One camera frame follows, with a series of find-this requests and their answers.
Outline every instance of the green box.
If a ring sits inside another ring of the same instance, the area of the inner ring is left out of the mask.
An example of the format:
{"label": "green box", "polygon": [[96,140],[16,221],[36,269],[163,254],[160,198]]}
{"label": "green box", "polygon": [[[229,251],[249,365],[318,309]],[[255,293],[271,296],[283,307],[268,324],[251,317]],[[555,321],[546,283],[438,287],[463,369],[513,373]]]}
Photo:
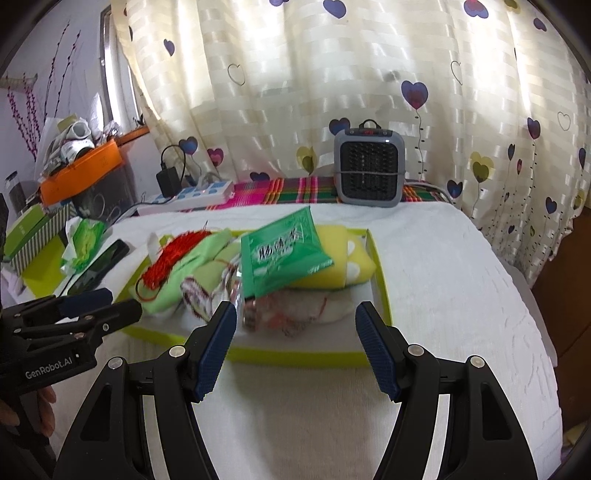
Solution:
{"label": "green box", "polygon": [[4,256],[12,259],[49,218],[38,203],[23,213],[6,234]]}

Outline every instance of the orange basket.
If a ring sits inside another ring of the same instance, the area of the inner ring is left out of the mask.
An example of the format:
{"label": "orange basket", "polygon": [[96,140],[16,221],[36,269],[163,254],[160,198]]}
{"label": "orange basket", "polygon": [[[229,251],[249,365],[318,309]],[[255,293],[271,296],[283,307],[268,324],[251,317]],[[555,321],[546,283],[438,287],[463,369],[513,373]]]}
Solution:
{"label": "orange basket", "polygon": [[122,164],[119,147],[114,140],[109,140],[42,182],[43,205],[53,205],[78,195]]}

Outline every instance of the plastic bag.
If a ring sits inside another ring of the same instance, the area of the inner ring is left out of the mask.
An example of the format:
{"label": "plastic bag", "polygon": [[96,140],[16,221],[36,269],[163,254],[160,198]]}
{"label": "plastic bag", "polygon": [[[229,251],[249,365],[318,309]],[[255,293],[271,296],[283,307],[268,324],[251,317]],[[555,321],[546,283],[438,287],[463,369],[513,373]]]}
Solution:
{"label": "plastic bag", "polygon": [[333,264],[324,253],[310,207],[242,237],[244,298],[262,297]]}
{"label": "plastic bag", "polygon": [[74,217],[66,223],[68,245],[61,256],[60,270],[64,275],[82,272],[95,257],[105,224],[98,220]]}
{"label": "plastic bag", "polygon": [[280,330],[293,337],[310,325],[332,323],[355,311],[349,288],[344,290],[290,290],[285,288],[244,305],[247,330]]}

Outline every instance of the green tissue packet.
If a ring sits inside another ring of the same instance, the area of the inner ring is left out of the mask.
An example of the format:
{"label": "green tissue packet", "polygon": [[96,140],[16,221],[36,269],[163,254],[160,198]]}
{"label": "green tissue packet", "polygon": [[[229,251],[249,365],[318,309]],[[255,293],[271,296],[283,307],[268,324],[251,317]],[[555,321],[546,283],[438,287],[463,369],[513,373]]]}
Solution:
{"label": "green tissue packet", "polygon": [[[234,239],[232,232],[229,229],[221,232],[212,233],[201,240],[187,255],[179,260],[168,275],[168,280],[162,285],[162,288],[156,294],[156,297],[150,301],[144,301],[139,298],[135,292],[135,284],[130,288],[132,297],[142,304],[144,312],[154,314],[163,312],[170,307],[178,305],[183,299],[183,292],[181,291],[182,281],[191,276],[196,268],[211,262],[226,248],[228,243]],[[141,297],[151,299],[154,297],[154,292],[146,287],[138,285],[138,292]]]}
{"label": "green tissue packet", "polygon": [[310,207],[242,237],[244,298],[262,297],[333,264],[324,253]]}

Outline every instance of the window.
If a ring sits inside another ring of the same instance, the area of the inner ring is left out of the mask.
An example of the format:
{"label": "window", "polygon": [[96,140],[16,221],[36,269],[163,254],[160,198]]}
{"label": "window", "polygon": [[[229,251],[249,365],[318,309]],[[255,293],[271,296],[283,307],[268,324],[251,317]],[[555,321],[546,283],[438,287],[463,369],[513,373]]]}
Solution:
{"label": "window", "polygon": [[111,7],[100,14],[100,72],[107,120],[117,122],[125,133],[132,131],[141,116],[139,91],[117,40]]}

